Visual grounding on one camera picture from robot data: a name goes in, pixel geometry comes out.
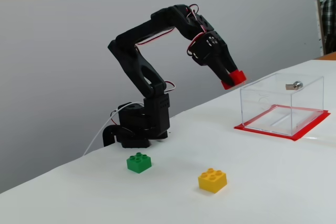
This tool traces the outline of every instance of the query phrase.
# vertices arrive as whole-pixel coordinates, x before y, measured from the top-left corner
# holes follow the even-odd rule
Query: table surface
[[[0,223],[336,223],[336,62],[280,72],[325,77],[332,114],[299,141],[233,129],[234,90],[172,118],[169,138],[141,149],[145,172],[126,167],[138,150],[113,144],[1,194]],[[227,174],[216,194],[198,188],[210,167]]]

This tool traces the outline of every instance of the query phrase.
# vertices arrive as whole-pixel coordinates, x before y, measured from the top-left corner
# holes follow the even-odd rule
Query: gray wall
[[[142,101],[107,45],[195,2],[250,81],[319,56],[313,0],[0,0],[0,192],[80,157],[115,107]],[[188,43],[173,32],[141,47],[177,84],[171,115],[225,93]]]

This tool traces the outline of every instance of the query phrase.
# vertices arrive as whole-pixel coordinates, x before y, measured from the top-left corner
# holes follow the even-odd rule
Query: white cable
[[[132,104],[140,104],[142,106],[144,106],[144,104],[142,102],[131,102],[127,105],[125,105],[124,107],[121,107],[120,109],[116,110],[114,114],[112,114],[110,116],[110,118],[106,121],[106,123],[103,125],[102,128],[100,128],[100,130],[98,131],[98,133],[94,136],[94,138],[92,139],[91,143],[89,144],[88,148],[86,149],[86,151],[84,152],[83,156],[86,155],[86,153],[88,152],[88,150],[90,149],[91,145],[93,144],[93,142],[96,140],[97,136],[99,135],[99,133],[102,131],[102,129],[105,127],[106,124],[108,124],[110,122],[110,120],[116,115],[118,114],[119,111],[121,111],[122,109],[126,108],[127,106],[129,105],[132,105]]]

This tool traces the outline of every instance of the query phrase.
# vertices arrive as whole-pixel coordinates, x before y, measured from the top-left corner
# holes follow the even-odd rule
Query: transparent acrylic box
[[[298,90],[287,84],[303,83]],[[245,130],[294,136],[323,115],[324,77],[276,73],[241,88]]]

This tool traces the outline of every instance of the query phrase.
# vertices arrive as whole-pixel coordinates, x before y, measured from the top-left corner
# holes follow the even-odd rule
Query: robotic arm
[[[104,146],[114,143],[115,135],[126,148],[149,147],[149,138],[167,137],[170,105],[169,95],[164,93],[166,83],[143,58],[136,45],[174,28],[192,41],[187,54],[199,65],[209,66],[221,79],[225,89],[246,80],[244,73],[233,62],[226,43],[202,15],[186,5],[161,9],[153,13],[149,21],[120,34],[108,46],[145,99],[144,107],[133,104],[119,112],[120,125],[105,128]]]

